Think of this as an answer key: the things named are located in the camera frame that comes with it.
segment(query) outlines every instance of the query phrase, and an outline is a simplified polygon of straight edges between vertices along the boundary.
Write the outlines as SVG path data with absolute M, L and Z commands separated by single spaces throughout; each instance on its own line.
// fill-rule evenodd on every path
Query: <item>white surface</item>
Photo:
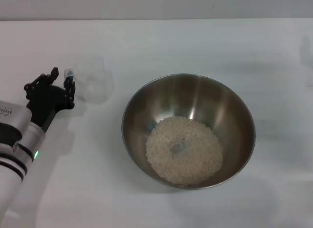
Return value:
M 0 20 L 313 17 L 313 0 L 0 0 Z
M 312 31 L 313 19 L 0 23 L 0 100 L 26 104 L 25 83 L 90 54 L 114 79 L 104 104 L 56 116 L 2 228 L 312 227 Z M 251 160 L 211 189 L 153 181 L 122 142 L 131 96 L 180 72 L 223 82 L 255 121 Z
M 0 165 L 0 223 L 21 185 L 20 176 L 13 170 Z

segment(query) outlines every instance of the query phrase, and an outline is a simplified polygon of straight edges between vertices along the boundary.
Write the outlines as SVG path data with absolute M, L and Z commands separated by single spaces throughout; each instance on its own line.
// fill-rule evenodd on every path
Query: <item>white table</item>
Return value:
M 0 100 L 25 105 L 26 83 L 84 56 L 114 79 L 104 104 L 57 114 L 1 227 L 312 227 L 312 46 L 313 19 L 0 22 Z M 216 79 L 251 110 L 254 153 L 229 182 L 171 189 L 128 156 L 128 100 L 172 73 Z

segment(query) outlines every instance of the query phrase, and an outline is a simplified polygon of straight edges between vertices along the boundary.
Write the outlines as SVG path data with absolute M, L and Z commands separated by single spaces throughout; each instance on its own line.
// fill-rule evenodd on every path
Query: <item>bowl rim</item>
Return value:
M 217 84 L 219 85 L 222 85 L 223 87 L 225 87 L 226 89 L 228 89 L 229 91 L 231 91 L 231 93 L 233 93 L 238 99 L 239 101 L 243 104 L 243 106 L 246 108 L 247 112 L 248 112 L 248 115 L 249 117 L 251 118 L 252 120 L 252 129 L 253 129 L 253 145 L 252 145 L 252 149 L 251 149 L 251 152 L 247 158 L 247 160 L 245 161 L 245 163 L 243 164 L 243 166 L 234 174 L 232 175 L 231 177 L 227 178 L 226 180 L 222 181 L 222 182 L 219 182 L 217 184 L 214 184 L 214 185 L 209 185 L 209 186 L 199 186 L 199 187 L 188 187 L 188 186 L 184 186 L 184 185 L 180 185 L 180 184 L 174 184 L 174 183 L 170 183 L 170 182 L 164 182 L 164 181 L 161 181 L 153 176 L 150 176 L 149 174 L 147 174 L 143 169 L 141 169 L 141 167 L 135 162 L 135 160 L 133 159 L 130 151 L 128 150 L 128 147 L 126 145 L 126 142 L 125 142 L 125 136 L 124 136 L 124 131 L 123 131 L 123 126 L 124 126 L 124 118 L 125 118 L 125 114 L 126 114 L 126 111 L 128 109 L 128 106 L 129 104 L 131 103 L 131 101 L 133 100 L 133 98 L 142 90 L 144 89 L 145 87 L 147 87 L 148 85 L 150 85 L 151 83 L 154 83 L 158 80 L 161 80 L 161 79 L 164 79 L 164 78 L 168 78 L 168 77 L 171 77 L 171 76 L 180 76 L 180 75 L 186 75 L 186 76 L 194 76 L 194 77 L 200 77 L 200 78 L 203 78 L 203 79 L 206 79 L 206 80 L 209 80 L 209 81 L 213 81 L 213 82 L 216 82 Z M 255 147 L 255 141 L 256 141 L 256 130 L 255 130 L 255 124 L 254 124 L 254 120 L 253 120 L 253 117 L 252 117 L 252 114 L 249 110 L 249 108 L 247 107 L 247 105 L 245 104 L 245 102 L 238 96 L 238 94 L 233 91 L 231 88 L 229 88 L 228 86 L 224 85 L 223 83 L 217 81 L 217 80 L 214 80 L 212 78 L 209 78 L 209 77 L 206 77 L 204 75 L 198 75 L 198 74 L 190 74 L 190 73 L 176 73 L 176 74 L 170 74 L 170 75 L 165 75 L 165 76 L 162 76 L 162 77 L 159 77 L 159 78 L 156 78 L 150 82 L 148 82 L 147 84 L 145 84 L 144 86 L 142 86 L 140 89 L 138 89 L 133 95 L 132 97 L 130 98 L 130 100 L 128 101 L 126 107 L 125 107 L 125 110 L 124 110 L 124 113 L 123 113 L 123 117 L 122 117 L 122 124 L 121 124 L 121 132 L 122 132 L 122 138 L 123 138 L 123 143 L 124 143 L 124 146 L 126 148 L 126 151 L 128 153 L 128 155 L 131 157 L 131 159 L 133 160 L 133 162 L 137 165 L 137 167 L 142 171 L 144 172 L 147 176 L 149 176 L 150 178 L 154 179 L 155 181 L 161 183 L 161 184 L 164 184 L 164 185 L 167 185 L 167 186 L 171 186 L 171 187 L 174 187 L 174 188 L 178 188 L 178 189 L 185 189 L 185 190 L 200 190 L 200 189 L 207 189 L 207 188 L 212 188 L 212 187 L 215 187 L 215 186 L 218 186 L 218 185 L 221 185 L 231 179 L 233 179 L 235 176 L 237 176 L 242 170 L 243 168 L 248 164 L 248 162 L 250 161 L 251 157 L 252 157 L 252 154 L 253 154 L 253 151 L 254 151 L 254 147 Z

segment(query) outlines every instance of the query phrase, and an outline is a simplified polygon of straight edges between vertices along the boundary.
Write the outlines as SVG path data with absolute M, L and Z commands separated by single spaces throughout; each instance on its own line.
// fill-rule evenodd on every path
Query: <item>stainless steel bowl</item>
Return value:
M 184 116 L 206 124 L 219 137 L 224 161 L 221 170 L 197 185 L 178 185 L 161 178 L 146 157 L 146 141 L 155 125 L 170 116 Z M 137 166 L 150 177 L 183 189 L 222 184 L 238 174 L 249 161 L 255 143 L 252 116 L 231 89 L 210 78 L 174 74 L 154 80 L 130 99 L 122 120 L 125 147 Z

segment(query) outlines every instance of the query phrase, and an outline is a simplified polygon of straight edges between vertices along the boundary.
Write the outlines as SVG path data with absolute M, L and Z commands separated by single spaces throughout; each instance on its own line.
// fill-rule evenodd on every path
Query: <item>rice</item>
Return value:
M 213 131 L 181 116 L 161 120 L 149 135 L 146 147 L 152 168 L 175 184 L 203 182 L 223 163 L 223 149 Z

